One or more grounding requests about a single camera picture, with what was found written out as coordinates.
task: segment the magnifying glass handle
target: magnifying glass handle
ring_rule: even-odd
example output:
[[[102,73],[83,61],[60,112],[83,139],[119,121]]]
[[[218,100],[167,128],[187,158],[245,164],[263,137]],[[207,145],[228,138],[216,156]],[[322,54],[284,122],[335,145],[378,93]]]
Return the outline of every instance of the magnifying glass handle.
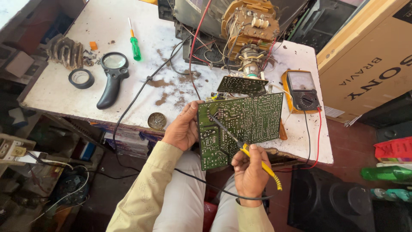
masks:
[[[113,78],[110,74],[107,74],[106,88],[104,89],[103,95],[97,103],[98,109],[107,109],[112,106],[119,95],[120,82],[123,78],[116,77]]]

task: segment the yellow soldering iron handle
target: yellow soldering iron handle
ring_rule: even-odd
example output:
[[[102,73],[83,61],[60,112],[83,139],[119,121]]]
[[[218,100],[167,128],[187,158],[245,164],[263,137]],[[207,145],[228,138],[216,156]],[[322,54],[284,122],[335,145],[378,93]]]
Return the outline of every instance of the yellow soldering iron handle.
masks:
[[[250,153],[249,153],[249,145],[247,145],[246,143],[243,144],[243,148],[240,149],[241,151],[243,151],[249,158],[250,158]],[[273,179],[275,179],[276,181],[276,185],[279,191],[282,191],[282,184],[279,180],[279,178],[276,176],[276,174],[272,171],[271,168],[269,168],[269,166],[267,164],[265,164],[262,161],[262,168],[263,170],[265,170],[271,177],[273,177]]]

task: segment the knee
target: knee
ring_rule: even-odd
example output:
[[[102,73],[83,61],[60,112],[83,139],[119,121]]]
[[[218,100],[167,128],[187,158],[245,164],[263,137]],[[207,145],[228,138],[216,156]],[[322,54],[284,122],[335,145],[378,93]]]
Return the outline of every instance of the knee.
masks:
[[[187,168],[192,170],[201,169],[199,155],[192,151],[183,152],[182,156],[177,161],[176,168]]]

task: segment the black tape roll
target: black tape roll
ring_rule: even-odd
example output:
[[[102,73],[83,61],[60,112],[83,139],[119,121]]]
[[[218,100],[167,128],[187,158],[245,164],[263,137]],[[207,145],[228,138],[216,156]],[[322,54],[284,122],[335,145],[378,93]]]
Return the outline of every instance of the black tape roll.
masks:
[[[88,79],[80,83],[81,79],[79,77],[82,76],[88,76]],[[83,90],[90,88],[94,84],[94,77],[87,69],[75,69],[69,74],[69,81],[76,88]]]

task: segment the hand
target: hand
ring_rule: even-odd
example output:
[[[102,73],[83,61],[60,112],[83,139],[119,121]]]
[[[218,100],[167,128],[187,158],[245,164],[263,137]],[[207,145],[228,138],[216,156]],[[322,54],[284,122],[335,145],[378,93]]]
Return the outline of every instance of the hand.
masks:
[[[166,129],[162,141],[182,151],[186,151],[191,147],[199,137],[196,113],[199,103],[203,102],[204,101],[192,101],[188,103],[179,116]]]
[[[262,161],[270,167],[269,158],[262,147],[252,144],[249,147],[250,158],[239,151],[232,159],[234,181],[237,192],[241,196],[261,197],[269,180],[269,174],[263,170]],[[239,199],[246,207],[258,207],[262,201]]]

